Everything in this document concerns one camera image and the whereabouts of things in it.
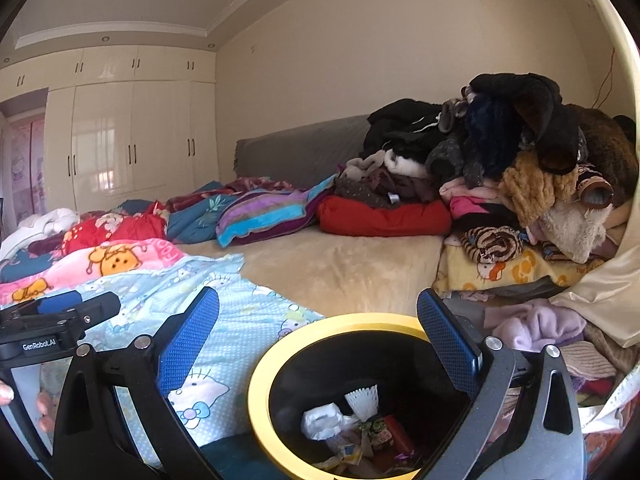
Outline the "dark green snack packet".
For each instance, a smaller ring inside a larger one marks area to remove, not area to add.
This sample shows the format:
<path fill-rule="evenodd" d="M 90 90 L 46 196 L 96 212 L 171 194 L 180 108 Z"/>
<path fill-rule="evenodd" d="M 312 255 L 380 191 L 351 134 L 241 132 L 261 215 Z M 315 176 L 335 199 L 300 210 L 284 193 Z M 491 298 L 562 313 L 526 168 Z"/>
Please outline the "dark green snack packet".
<path fill-rule="evenodd" d="M 362 425 L 362 435 L 368 439 L 373 451 L 378 452 L 394 446 L 394 436 L 383 416 L 374 416 Z"/>

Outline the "yellow white snack wrapper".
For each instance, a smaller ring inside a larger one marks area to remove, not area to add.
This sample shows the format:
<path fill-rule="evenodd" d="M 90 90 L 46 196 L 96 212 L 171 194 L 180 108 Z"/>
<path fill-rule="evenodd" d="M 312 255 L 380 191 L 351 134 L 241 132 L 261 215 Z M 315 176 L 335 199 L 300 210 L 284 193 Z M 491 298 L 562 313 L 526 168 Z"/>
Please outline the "yellow white snack wrapper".
<path fill-rule="evenodd" d="M 338 434 L 325 440 L 326 447 L 331 451 L 331 456 L 312 466 L 323 471 L 344 470 L 349 466 L 358 466 L 363 459 L 361 442 L 358 438 L 345 437 Z"/>

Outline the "white printed plastic bag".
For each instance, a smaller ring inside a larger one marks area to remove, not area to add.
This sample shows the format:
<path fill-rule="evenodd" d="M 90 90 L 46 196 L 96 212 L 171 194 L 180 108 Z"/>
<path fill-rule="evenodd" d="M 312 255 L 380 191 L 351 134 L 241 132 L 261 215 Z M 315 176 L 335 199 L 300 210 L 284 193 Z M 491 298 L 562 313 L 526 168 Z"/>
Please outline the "white printed plastic bag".
<path fill-rule="evenodd" d="M 325 441 L 345 430 L 357 427 L 360 420 L 355 415 L 344 415 L 335 403 L 306 411 L 300 422 L 300 431 L 313 441 Z"/>

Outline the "red cylindrical package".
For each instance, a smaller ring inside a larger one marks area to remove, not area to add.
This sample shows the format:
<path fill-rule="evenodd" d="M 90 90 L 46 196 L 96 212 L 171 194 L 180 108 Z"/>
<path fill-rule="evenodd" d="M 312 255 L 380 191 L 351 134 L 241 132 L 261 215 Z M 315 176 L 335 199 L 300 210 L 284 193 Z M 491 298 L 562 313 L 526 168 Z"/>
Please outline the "red cylindrical package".
<path fill-rule="evenodd" d="M 383 417 L 384 429 L 390 437 L 390 444 L 398 455 L 413 457 L 416 454 L 416 447 L 405 432 L 405 429 L 393 415 Z"/>

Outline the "light blue Hello Kitty blanket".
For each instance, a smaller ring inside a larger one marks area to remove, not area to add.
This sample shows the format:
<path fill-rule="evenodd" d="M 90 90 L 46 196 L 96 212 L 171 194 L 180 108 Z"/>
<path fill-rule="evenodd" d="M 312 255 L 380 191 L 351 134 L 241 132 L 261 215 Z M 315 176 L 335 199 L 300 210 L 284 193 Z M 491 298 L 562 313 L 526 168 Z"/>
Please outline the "light blue Hello Kitty blanket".
<path fill-rule="evenodd" d="M 254 365 L 318 318 L 242 266 L 183 257 L 3 300 L 2 477 L 215 478 L 203 448 L 246 427 Z"/>

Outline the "lilac fleece garment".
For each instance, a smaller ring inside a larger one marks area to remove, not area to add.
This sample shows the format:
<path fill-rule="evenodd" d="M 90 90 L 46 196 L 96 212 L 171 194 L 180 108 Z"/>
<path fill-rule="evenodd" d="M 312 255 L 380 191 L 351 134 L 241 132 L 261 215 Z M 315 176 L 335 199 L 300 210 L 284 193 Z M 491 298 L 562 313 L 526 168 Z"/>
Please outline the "lilac fleece garment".
<path fill-rule="evenodd" d="M 548 344 L 565 344 L 582 336 L 587 321 L 574 310 L 558 307 L 538 298 L 512 304 L 487 307 L 484 330 L 514 350 L 538 352 Z"/>

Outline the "yellow cartoon blanket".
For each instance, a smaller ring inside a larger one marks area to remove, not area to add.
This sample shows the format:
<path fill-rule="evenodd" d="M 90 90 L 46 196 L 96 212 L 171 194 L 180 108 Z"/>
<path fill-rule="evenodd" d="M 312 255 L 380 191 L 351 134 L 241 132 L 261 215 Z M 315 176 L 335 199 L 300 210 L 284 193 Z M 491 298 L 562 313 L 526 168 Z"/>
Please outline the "yellow cartoon blanket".
<path fill-rule="evenodd" d="M 481 292 L 498 287 L 530 284 L 550 278 L 553 284 L 568 287 L 588 272 L 602 266 L 602 259 L 579 264 L 574 261 L 544 260 L 541 252 L 526 246 L 507 262 L 477 263 L 466 254 L 460 240 L 451 235 L 444 241 L 433 284 L 439 294 L 446 292 Z"/>

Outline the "pink cartoon bear blanket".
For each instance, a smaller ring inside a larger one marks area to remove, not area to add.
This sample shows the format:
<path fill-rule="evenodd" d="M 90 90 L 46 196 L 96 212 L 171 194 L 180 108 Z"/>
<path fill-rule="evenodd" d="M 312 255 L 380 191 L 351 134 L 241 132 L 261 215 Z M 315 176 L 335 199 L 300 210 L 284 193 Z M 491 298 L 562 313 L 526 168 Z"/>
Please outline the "pink cartoon bear blanket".
<path fill-rule="evenodd" d="M 119 273 L 151 272 L 170 268 L 186 254 L 161 240 L 124 240 L 79 249 L 58 260 L 48 270 L 1 285 L 1 307 L 58 294 L 81 284 Z"/>

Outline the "white clothing heap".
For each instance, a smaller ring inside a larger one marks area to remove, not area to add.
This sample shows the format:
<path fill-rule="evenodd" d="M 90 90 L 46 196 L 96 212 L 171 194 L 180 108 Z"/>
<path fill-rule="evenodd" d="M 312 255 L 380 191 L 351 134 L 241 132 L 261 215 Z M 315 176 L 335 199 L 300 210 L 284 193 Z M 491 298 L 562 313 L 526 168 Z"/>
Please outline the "white clothing heap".
<path fill-rule="evenodd" d="M 33 214 L 24 219 L 2 242 L 1 259 L 11 259 L 20 249 L 26 248 L 32 242 L 65 233 L 79 221 L 79 214 L 68 208 L 56 208 L 46 214 Z"/>

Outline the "blue leaf pattern quilt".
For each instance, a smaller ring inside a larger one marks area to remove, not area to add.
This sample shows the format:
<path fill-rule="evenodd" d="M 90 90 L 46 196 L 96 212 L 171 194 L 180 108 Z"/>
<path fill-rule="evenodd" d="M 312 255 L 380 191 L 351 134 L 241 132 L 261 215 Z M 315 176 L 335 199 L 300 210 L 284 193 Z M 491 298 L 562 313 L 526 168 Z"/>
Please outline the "blue leaf pattern quilt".
<path fill-rule="evenodd" d="M 240 198 L 221 186 L 190 195 L 160 200 L 126 200 L 115 210 L 122 218 L 115 240 L 158 237 L 175 244 L 198 244 L 216 238 L 222 214 Z"/>

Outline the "red cushion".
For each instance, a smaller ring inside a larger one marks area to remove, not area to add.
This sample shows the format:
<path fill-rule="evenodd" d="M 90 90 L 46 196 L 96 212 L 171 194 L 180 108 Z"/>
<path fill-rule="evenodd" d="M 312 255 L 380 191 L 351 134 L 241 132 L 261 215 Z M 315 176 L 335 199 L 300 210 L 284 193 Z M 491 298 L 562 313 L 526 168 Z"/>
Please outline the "red cushion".
<path fill-rule="evenodd" d="M 341 236 L 444 236 L 452 227 L 451 214 L 441 200 L 383 209 L 330 196 L 319 205 L 317 216 L 323 232 Z"/>

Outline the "pink Hello Kitty door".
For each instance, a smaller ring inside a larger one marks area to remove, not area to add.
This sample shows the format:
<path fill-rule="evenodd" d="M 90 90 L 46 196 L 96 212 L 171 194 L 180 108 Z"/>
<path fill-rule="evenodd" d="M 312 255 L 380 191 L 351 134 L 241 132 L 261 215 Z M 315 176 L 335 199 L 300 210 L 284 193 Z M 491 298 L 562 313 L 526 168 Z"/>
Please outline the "pink Hello Kitty door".
<path fill-rule="evenodd" d="M 33 214 L 46 212 L 43 130 L 43 114 L 18 120 L 11 125 L 9 170 L 12 212 L 17 223 Z"/>

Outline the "pile of dark clothes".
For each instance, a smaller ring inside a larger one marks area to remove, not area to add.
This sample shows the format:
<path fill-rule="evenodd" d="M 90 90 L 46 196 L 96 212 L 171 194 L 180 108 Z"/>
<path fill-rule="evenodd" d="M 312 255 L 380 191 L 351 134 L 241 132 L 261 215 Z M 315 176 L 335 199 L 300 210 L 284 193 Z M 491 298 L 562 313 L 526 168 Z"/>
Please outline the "pile of dark clothes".
<path fill-rule="evenodd" d="M 548 260 L 615 254 L 639 180 L 636 124 L 564 102 L 537 74 L 481 74 L 460 96 L 402 99 L 373 112 L 334 195 L 371 208 L 441 200 L 477 263 L 526 246 Z"/>

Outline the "cream glossy wardrobe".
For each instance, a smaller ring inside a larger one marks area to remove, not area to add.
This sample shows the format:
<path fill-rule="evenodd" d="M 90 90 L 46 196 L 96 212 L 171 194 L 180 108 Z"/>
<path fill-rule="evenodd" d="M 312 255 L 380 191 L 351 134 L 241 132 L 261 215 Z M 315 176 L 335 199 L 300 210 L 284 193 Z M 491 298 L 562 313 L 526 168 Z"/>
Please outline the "cream glossy wardrobe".
<path fill-rule="evenodd" d="M 1 99 L 43 93 L 44 203 L 85 212 L 218 179 L 215 77 L 212 52 L 85 48 L 4 68 Z"/>

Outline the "grey bed headboard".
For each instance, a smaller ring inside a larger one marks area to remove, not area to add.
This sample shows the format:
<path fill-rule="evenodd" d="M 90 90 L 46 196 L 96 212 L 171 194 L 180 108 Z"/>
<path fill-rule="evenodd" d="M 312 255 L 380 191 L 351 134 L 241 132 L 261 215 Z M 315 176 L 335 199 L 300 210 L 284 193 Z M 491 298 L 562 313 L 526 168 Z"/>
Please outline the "grey bed headboard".
<path fill-rule="evenodd" d="M 237 177 L 267 177 L 311 188 L 357 157 L 370 128 L 352 116 L 241 139 L 235 144 Z"/>

